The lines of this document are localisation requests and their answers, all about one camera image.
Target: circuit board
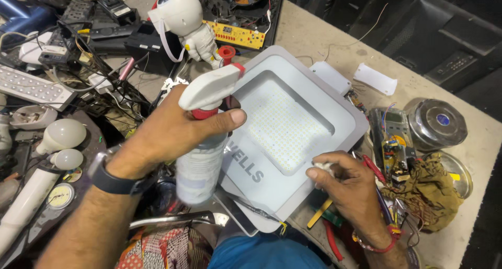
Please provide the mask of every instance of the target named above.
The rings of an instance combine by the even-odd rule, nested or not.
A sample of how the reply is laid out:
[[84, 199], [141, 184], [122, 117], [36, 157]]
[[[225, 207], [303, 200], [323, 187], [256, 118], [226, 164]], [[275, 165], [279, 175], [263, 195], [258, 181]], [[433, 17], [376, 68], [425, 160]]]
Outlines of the circuit board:
[[211, 26], [217, 41], [224, 41], [246, 48], [260, 49], [263, 47], [263, 41], [265, 40], [264, 33], [211, 21], [203, 20], [202, 22]]

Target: white flood light frame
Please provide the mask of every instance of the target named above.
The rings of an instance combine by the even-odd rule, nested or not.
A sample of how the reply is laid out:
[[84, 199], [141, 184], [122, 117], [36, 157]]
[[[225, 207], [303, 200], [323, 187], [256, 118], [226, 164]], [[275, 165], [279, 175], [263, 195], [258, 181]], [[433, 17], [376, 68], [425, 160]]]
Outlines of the white flood light frame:
[[[244, 74], [244, 77], [237, 82], [237, 85], [235, 86], [234, 93], [237, 92], [244, 85], [246, 85], [248, 82], [254, 80], [254, 78], [256, 76], [258, 76], [259, 74], [264, 72], [265, 70], [260, 71], [260, 72], [258, 72], [258, 71], [254, 72], [253, 68], [260, 65], [265, 59], [267, 59], [271, 56], [274, 56], [274, 55], [278, 55], [278, 56], [282, 57], [290, 65], [295, 67], [299, 72], [304, 74], [304, 77], [309, 79], [314, 85], [316, 85], [320, 90], [322, 90], [322, 92], [324, 92], [329, 98], [331, 98], [333, 101], [335, 101], [337, 104], [339, 104], [343, 109], [345, 109], [346, 112], [348, 112], [354, 119], [353, 130], [351, 132], [349, 132], [348, 135], [345, 137], [345, 139], [343, 139], [342, 142], [340, 142], [337, 146], [330, 146], [330, 147], [325, 146], [325, 147], [315, 148], [315, 150], [313, 150], [309, 155], [316, 153], [316, 154], [313, 154], [313, 156], [315, 156], [315, 155], [318, 155], [322, 152], [328, 152], [328, 151], [334, 151], [334, 150], [348, 151], [349, 149], [351, 149], [354, 146], [354, 144], [368, 130], [369, 123], [368, 123], [365, 115], [363, 113], [361, 113], [354, 105], [352, 105], [346, 99], [344, 99], [340, 95], [340, 93], [337, 92], [332, 86], [329, 86], [327, 83], [325, 83], [323, 80], [321, 80], [315, 73], [310, 71], [309, 68], [305, 67], [293, 55], [291, 55], [284, 48], [282, 48], [278, 45], [273, 45], [273, 46], [267, 48], [262, 53], [258, 54], [255, 58], [253, 58], [247, 64], [244, 65], [244, 67], [246, 68], [246, 73]], [[284, 81], [288, 86], [290, 86], [290, 84], [292, 84], [290, 81], [284, 80], [284, 78], [281, 78], [281, 76], [279, 76], [279, 74], [277, 74], [277, 75], [278, 75], [277, 77], [279, 79], [281, 79], [282, 81]], [[312, 100], [312, 96], [308, 97], [305, 94], [305, 92], [301, 92], [301, 90], [300, 91], [298, 90], [298, 85], [296, 87], [297, 87], [297, 89], [295, 89], [293, 87], [291, 87], [291, 88], [298, 95], [300, 95], [301, 98], [305, 99], [305, 101], [307, 101], [307, 103], [308, 103], [307, 99]], [[313, 87], [313, 88], [314, 88], [314, 89], [312, 89], [313, 91], [319, 92], [318, 89], [316, 89], [315, 87]], [[245, 133], [242, 131], [240, 132], [239, 129], [234, 131], [234, 134], [232, 135], [232, 137], [229, 138], [229, 143], [226, 146], [226, 151], [230, 150], [230, 144], [232, 144], [232, 142], [233, 142], [232, 139], [238, 140], [239, 137], [242, 137], [242, 135], [244, 135], [244, 134]], [[220, 182], [222, 188], [225, 189], [227, 192], [235, 194], [235, 195], [241, 197], [243, 200], [247, 200], [248, 198], [241, 192], [241, 190], [232, 181], [232, 179], [229, 177], [229, 175], [227, 175], [225, 173], [228, 171], [230, 176], [235, 176], [235, 175], [231, 174], [231, 172], [235, 171], [236, 169], [233, 167], [229, 167], [230, 165], [236, 166], [238, 164], [237, 162], [232, 161], [233, 159], [235, 159], [235, 158], [233, 158], [233, 159], [231, 158], [233, 153], [234, 152], [227, 152], [225, 154], [225, 158], [230, 158], [230, 159], [227, 159], [226, 163], [225, 163], [225, 159], [224, 159], [219, 182]], [[295, 168], [295, 170], [297, 170], [298, 172], [304, 173], [307, 168], [311, 167], [311, 163], [309, 162], [309, 160], [307, 158], [305, 158], [304, 160], [305, 160], [305, 162], [303, 163], [301, 168], [299, 168], [299, 169]], [[276, 211], [269, 209], [267, 211], [269, 214], [276, 216], [281, 221], [284, 221], [301, 204], [301, 202], [310, 194], [312, 189], [314, 189], [314, 182], [312, 180], [308, 179], [305, 174], [303, 174], [303, 175], [306, 178], [305, 182], [302, 185], [300, 185], [299, 188], [296, 190], [296, 192], [294, 192], [294, 194], [291, 197], [289, 197], [289, 199], [287, 199], [285, 201], [285, 203], [282, 204], [282, 206], [280, 206]], [[267, 209], [265, 209], [266, 207], [259, 207], [260, 204], [258, 204], [256, 202], [253, 203], [253, 202], [250, 202], [249, 200], [247, 202], [250, 205], [267, 210]], [[274, 222], [269, 219], [266, 219], [266, 218], [260, 216], [259, 214], [253, 213], [252, 211], [243, 207], [239, 203], [236, 203], [236, 205], [242, 210], [242, 213], [244, 213], [244, 215], [247, 216], [247, 218], [249, 219], [249, 221], [251, 221], [251, 223], [254, 225], [254, 227], [256, 227], [256, 230], [250, 231], [249, 227], [247, 227], [248, 230], [246, 230], [241, 225], [239, 220], [236, 219], [235, 216], [232, 214], [231, 209], [233, 207], [226, 204], [226, 203], [222, 203], [222, 206], [229, 212], [229, 215], [235, 220], [235, 222], [239, 225], [239, 227], [241, 227], [241, 229], [244, 231], [244, 233], [246, 233], [248, 236], [254, 236], [258, 231], [270, 233], [270, 232], [275, 231], [280, 226], [279, 223]]]

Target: workbench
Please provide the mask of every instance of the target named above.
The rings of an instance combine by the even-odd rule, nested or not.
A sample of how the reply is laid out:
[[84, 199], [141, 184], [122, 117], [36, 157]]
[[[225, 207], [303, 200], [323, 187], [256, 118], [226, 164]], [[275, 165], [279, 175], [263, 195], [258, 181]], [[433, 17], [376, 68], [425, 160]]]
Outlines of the workbench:
[[[137, 8], [141, 18], [146, 19], [147, 10], [151, 9], [154, 1], [128, 0], [126, 3], [130, 7]], [[289, 1], [283, 2], [275, 44], [284, 47], [294, 56], [310, 56], [314, 62], [325, 60], [328, 54], [328, 45], [335, 44], [330, 48], [327, 62], [347, 79], [352, 80], [357, 66], [362, 62], [392, 79], [398, 79], [398, 86], [392, 96], [385, 96], [372, 88], [357, 87], [356, 92], [359, 94], [359, 100], [364, 103], [367, 109], [386, 107], [392, 102], [397, 102], [396, 108], [406, 110], [420, 100], [434, 98], [450, 103], [465, 117], [469, 132], [467, 139], [460, 145], [444, 151], [457, 157], [468, 168], [474, 182], [473, 192], [460, 206], [455, 220], [448, 227], [433, 234], [422, 233], [420, 243], [416, 247], [425, 264], [441, 268], [458, 268], [469, 242], [484, 191], [502, 143], [502, 133], [500, 133], [502, 123], [399, 65], [363, 42], [344, 46], [355, 41], [355, 38], [311, 15], [306, 10]], [[233, 61], [245, 64], [256, 55], [257, 53], [254, 52], [243, 54], [243, 56], [236, 56]], [[309, 57], [299, 59], [305, 66], [311, 66]], [[121, 60], [124, 59], [117, 59], [116, 63], [119, 64]], [[210, 71], [209, 64], [193, 60], [188, 68], [192, 79]], [[135, 73], [129, 81], [136, 87], [141, 81], [139, 90], [148, 100], [152, 101], [157, 96], [165, 78], [148, 75], [140, 78], [141, 74], [142, 72]], [[353, 81], [353, 84], [362, 85], [357, 81]], [[307, 222], [313, 215], [314, 211], [304, 203], [287, 221], [316, 243], [340, 267], [356, 268], [354, 260], [339, 240], [337, 240], [337, 244], [345, 259], [341, 264], [336, 261], [326, 239], [322, 223], [316, 223], [312, 229], [307, 230]]]

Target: white astronaut toy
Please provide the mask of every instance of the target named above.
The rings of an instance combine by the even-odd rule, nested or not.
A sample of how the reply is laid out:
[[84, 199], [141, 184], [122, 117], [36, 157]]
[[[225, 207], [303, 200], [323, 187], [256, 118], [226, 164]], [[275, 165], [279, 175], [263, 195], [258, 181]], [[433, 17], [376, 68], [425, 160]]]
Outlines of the white astronaut toy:
[[[208, 62], [213, 69], [219, 68], [216, 36], [211, 27], [202, 22], [202, 6], [199, 0], [158, 0], [157, 8], [148, 11], [148, 16], [160, 34], [169, 58], [174, 62], [183, 59], [185, 49], [191, 58]], [[171, 31], [181, 38], [185, 49], [179, 58], [169, 50], [165, 32]]]

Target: multimeter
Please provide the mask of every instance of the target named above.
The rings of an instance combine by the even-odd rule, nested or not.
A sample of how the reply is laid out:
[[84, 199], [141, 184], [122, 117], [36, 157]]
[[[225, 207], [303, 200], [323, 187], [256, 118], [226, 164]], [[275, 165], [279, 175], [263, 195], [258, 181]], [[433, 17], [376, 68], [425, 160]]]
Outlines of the multimeter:
[[376, 165], [382, 169], [387, 183], [405, 182], [417, 158], [406, 112], [377, 107], [369, 111], [368, 118]]

